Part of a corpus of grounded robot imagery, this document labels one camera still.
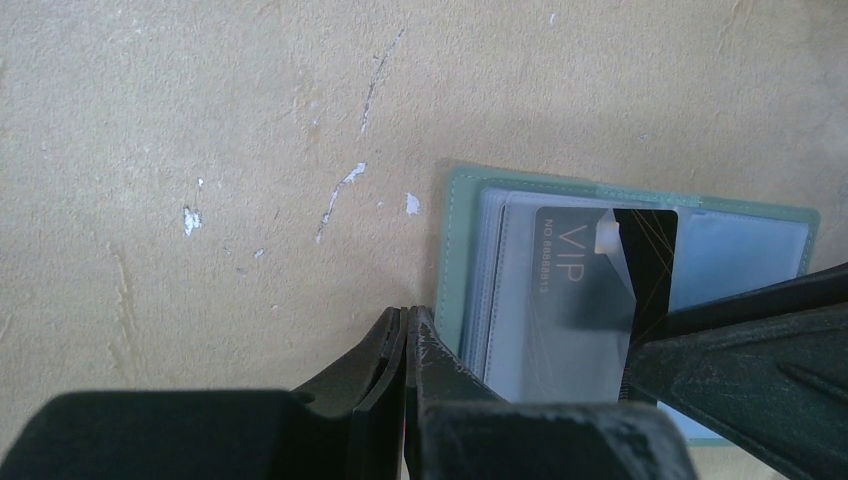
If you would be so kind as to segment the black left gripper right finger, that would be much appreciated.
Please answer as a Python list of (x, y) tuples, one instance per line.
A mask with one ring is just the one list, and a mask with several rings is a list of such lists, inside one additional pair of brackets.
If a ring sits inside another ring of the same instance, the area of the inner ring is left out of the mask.
[(404, 455), (413, 479), (694, 479), (671, 420), (640, 403), (509, 403), (405, 310)]

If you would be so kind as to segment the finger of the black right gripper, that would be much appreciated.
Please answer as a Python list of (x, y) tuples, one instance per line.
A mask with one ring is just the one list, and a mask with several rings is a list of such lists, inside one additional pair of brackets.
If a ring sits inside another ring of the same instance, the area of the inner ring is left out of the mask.
[(845, 478), (846, 266), (669, 314), (630, 380), (788, 478)]

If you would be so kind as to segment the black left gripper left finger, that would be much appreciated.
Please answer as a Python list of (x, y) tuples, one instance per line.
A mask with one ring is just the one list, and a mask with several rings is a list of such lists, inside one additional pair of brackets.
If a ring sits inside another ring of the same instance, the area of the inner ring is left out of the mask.
[(292, 390), (82, 391), (31, 417), (5, 479), (396, 479), (407, 316)]

